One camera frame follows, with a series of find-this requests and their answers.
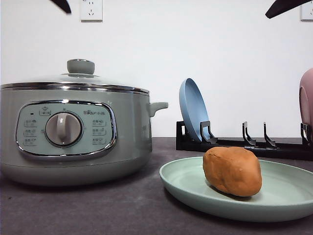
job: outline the glass lid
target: glass lid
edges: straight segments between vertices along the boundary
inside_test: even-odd
[[[27,82],[18,82],[1,85],[2,89],[14,88],[15,90],[26,89],[63,89],[63,90],[88,90],[106,89],[106,90],[122,90],[138,93],[149,94],[148,90],[124,86],[122,84],[111,83],[100,76],[94,75],[94,62],[85,59],[73,59],[67,61],[68,73],[57,76],[45,76],[41,78],[31,79]]]

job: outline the table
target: table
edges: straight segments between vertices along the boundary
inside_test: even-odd
[[[137,173],[110,182],[45,188],[14,183],[1,175],[1,234],[313,234],[313,215],[279,223],[240,222],[205,214],[178,201],[164,188],[160,167],[175,159],[202,155],[176,151],[175,138],[153,138],[148,164]],[[313,171],[309,161],[265,160]]]

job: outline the dish rack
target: dish rack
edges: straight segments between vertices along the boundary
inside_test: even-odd
[[[213,147],[237,146],[252,151],[258,157],[313,161],[312,128],[309,125],[304,123],[300,125],[302,143],[278,143],[271,140],[267,135],[265,122],[264,139],[257,141],[250,137],[247,126],[247,122],[242,124],[243,139],[241,140],[219,139],[211,132],[211,122],[204,121],[200,123],[202,142],[196,142],[188,134],[185,123],[178,121],[176,123],[176,150],[206,152]],[[208,129],[210,138],[204,136],[203,130],[205,128]]]

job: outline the potato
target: potato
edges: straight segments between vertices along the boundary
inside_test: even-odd
[[[208,182],[225,193],[247,197],[262,187],[259,160],[241,147],[209,149],[203,157],[203,170]]]

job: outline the wall socket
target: wall socket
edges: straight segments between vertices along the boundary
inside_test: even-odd
[[[301,5],[301,21],[313,21],[313,1]]]
[[[102,21],[102,0],[80,1],[80,19],[82,22]]]

